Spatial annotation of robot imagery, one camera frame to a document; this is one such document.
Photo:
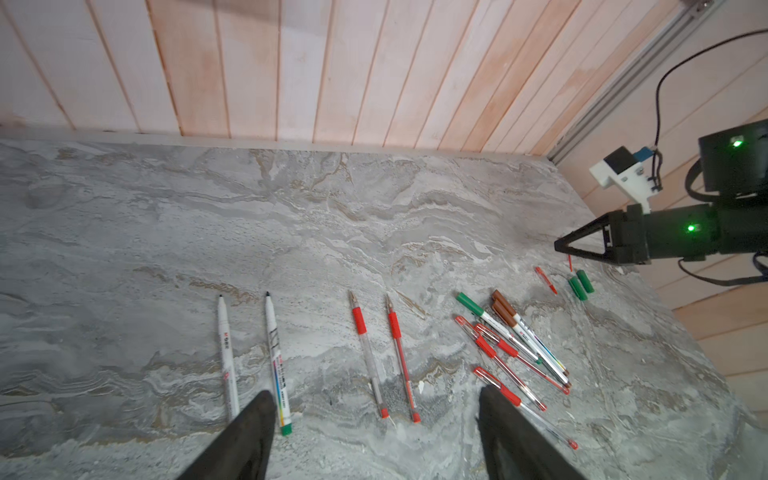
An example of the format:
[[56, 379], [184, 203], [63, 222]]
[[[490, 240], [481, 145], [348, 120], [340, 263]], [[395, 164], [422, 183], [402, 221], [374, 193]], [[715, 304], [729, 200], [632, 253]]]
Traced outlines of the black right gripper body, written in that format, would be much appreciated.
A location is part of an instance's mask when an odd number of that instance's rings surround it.
[[767, 207], [713, 204], [645, 214], [636, 205], [607, 215], [603, 257], [617, 265], [656, 259], [700, 261], [708, 255], [767, 250]]

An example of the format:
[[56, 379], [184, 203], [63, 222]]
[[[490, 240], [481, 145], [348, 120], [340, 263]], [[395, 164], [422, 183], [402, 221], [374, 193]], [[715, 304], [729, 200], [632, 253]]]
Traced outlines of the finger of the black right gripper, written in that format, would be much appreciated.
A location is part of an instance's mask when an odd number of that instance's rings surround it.
[[605, 251], [603, 253], [587, 251], [584, 249], [573, 247], [567, 242], [563, 242], [561, 239], [558, 239], [557, 241], [554, 242], [554, 248], [557, 252], [564, 253], [572, 257], [579, 257], [579, 258], [594, 260], [594, 261], [603, 262], [603, 263], [615, 262], [615, 256], [610, 251]]
[[610, 215], [603, 214], [588, 224], [560, 237], [554, 242], [556, 249], [570, 248], [578, 240], [585, 239], [593, 234], [598, 234], [603, 242], [610, 239]]

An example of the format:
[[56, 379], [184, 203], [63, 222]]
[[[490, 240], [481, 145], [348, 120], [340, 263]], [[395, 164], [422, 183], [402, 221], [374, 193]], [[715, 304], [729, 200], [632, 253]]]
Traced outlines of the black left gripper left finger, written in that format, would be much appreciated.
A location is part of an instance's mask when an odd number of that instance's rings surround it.
[[178, 479], [265, 479], [276, 419], [274, 397], [262, 390]]

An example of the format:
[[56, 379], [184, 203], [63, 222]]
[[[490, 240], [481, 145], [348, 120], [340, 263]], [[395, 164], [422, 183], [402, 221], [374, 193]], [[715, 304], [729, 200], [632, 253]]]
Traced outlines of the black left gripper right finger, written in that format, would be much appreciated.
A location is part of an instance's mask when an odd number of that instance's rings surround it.
[[480, 390], [478, 428], [490, 479], [585, 479], [491, 385]]

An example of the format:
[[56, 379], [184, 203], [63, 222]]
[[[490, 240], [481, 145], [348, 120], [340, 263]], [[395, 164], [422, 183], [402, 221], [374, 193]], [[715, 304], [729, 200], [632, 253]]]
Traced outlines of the green marker cap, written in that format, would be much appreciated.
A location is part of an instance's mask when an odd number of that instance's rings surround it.
[[580, 281], [580, 283], [582, 285], [582, 288], [584, 289], [584, 291], [587, 294], [592, 294], [592, 293], [595, 292], [594, 286], [593, 286], [589, 276], [587, 275], [587, 273], [584, 270], [577, 270], [576, 271], [576, 276], [579, 279], [579, 281]]
[[568, 283], [571, 286], [574, 295], [580, 300], [580, 301], [586, 301], [588, 299], [588, 295], [586, 293], [586, 290], [584, 289], [580, 279], [577, 276], [571, 276], [568, 279]]

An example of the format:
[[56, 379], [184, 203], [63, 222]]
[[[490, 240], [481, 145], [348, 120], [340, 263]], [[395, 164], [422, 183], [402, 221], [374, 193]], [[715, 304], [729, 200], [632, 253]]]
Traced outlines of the green capped white marker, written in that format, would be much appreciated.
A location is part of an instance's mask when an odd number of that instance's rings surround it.
[[240, 413], [237, 380], [232, 349], [228, 312], [224, 297], [219, 295], [217, 303], [218, 333], [222, 358], [222, 375], [225, 385], [228, 421], [232, 422]]

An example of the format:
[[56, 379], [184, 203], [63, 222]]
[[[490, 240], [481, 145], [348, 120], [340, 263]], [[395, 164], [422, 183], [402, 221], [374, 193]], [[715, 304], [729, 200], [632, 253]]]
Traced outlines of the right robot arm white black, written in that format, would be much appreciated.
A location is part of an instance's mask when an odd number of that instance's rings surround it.
[[554, 243], [556, 251], [616, 265], [656, 259], [700, 261], [713, 254], [767, 250], [767, 123], [753, 122], [701, 137], [699, 158], [685, 187], [696, 204], [652, 211], [652, 182], [644, 175], [644, 148], [621, 146], [591, 172], [602, 186], [632, 199]]

